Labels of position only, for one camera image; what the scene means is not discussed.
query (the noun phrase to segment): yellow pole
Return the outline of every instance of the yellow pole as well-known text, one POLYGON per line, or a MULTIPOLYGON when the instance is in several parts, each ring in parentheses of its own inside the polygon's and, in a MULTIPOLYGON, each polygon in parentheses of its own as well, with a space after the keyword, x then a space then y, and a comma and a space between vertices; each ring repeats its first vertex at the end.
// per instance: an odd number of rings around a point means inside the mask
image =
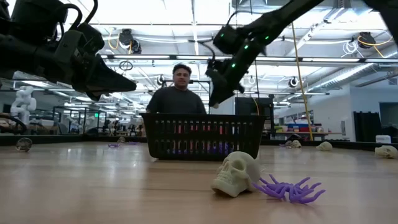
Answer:
POLYGON ((295 49, 295 52, 296 52, 296 63, 297 63, 297 70, 298 70, 298 79, 300 80, 301 94, 303 95, 303 99, 304 99, 305 114, 306 114, 306 116, 307 116, 308 128, 309 128, 309 130, 310 130, 310 140, 313 141, 312 129, 311 129, 311 119, 310 119, 310 114, 308 113, 307 97, 305 96, 304 88, 303 88, 303 82, 302 82, 302 79, 301 79, 300 62, 299 62, 299 52, 298 52, 298 50, 297 50, 296 33, 295 33, 295 31, 294 31, 293 22, 292 22, 292 30, 293 30, 294 49, 295 49))

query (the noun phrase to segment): basket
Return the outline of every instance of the basket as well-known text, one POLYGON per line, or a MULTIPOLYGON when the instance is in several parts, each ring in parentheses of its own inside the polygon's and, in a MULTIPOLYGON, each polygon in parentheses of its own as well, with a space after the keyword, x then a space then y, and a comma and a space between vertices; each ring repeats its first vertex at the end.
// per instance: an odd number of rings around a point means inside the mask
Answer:
POLYGON ((143 113, 150 156, 222 161, 243 151, 257 157, 265 116, 143 113))

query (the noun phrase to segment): purple plastic spider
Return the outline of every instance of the purple plastic spider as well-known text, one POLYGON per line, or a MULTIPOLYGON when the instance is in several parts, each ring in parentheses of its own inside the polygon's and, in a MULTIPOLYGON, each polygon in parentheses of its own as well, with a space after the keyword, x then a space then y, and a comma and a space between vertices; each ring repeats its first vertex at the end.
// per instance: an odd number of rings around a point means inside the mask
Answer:
POLYGON ((120 144, 108 144, 108 147, 119 147, 120 144))
POLYGON ((279 183, 276 181, 274 176, 269 175, 269 177, 274 181, 274 184, 268 183, 266 180, 263 178, 260 178, 261 182, 263 182, 265 185, 258 186, 256 183, 253 183, 253 186, 260 190, 261 192, 271 196, 271 197, 276 197, 278 199, 285 199, 285 192, 289 193, 289 200, 290 202, 298 202, 298 203, 310 203, 314 202, 321 194, 323 194, 326 190, 320 190, 319 192, 315 193, 314 196, 312 197, 305 197, 309 195, 310 193, 314 192, 315 187, 318 187, 322 183, 316 183, 309 187, 308 185, 304 186, 301 188, 301 185, 304 184, 307 180, 310 179, 310 177, 304 178, 302 181, 300 181, 297 184, 290 184, 290 183, 285 183, 281 182, 279 183))

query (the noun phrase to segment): gray t-shirt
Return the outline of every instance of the gray t-shirt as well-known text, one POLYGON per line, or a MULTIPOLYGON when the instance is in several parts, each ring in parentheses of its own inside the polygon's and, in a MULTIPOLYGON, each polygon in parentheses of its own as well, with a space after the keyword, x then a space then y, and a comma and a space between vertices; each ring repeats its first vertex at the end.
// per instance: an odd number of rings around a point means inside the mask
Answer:
POLYGON ((174 86, 157 90, 148 104, 151 113, 206 114, 201 98, 190 90, 174 86))

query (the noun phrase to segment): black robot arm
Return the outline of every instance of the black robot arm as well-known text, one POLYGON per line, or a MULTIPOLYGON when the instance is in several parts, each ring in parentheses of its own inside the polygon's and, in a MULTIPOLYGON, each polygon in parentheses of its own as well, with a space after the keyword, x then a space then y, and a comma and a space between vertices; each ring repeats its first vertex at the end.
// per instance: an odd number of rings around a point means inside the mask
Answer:
POLYGON ((79 8, 59 0, 17 0, 11 18, 7 7, 6 0, 0 0, 0 77, 12 78, 19 70, 54 83, 67 83, 95 101, 103 93, 136 89, 136 82, 108 68, 96 54, 104 41, 88 23, 98 0, 81 24, 79 8), (68 9, 78 11, 78 17, 65 32, 62 24, 68 9), (58 23, 60 40, 56 40, 58 23))
MULTIPOLYGON (((209 106, 218 104, 234 95, 235 90, 242 91, 239 84, 249 67, 264 47, 278 38, 280 33, 294 20, 311 10, 323 0, 291 0, 289 3, 271 12, 264 13, 252 23, 237 29, 226 24, 213 40, 214 46, 224 54, 232 54, 230 60, 223 62, 210 60, 206 75, 213 82, 213 92, 209 106)), ((398 28, 397 0, 364 0, 369 7, 378 10, 396 40, 398 28)))

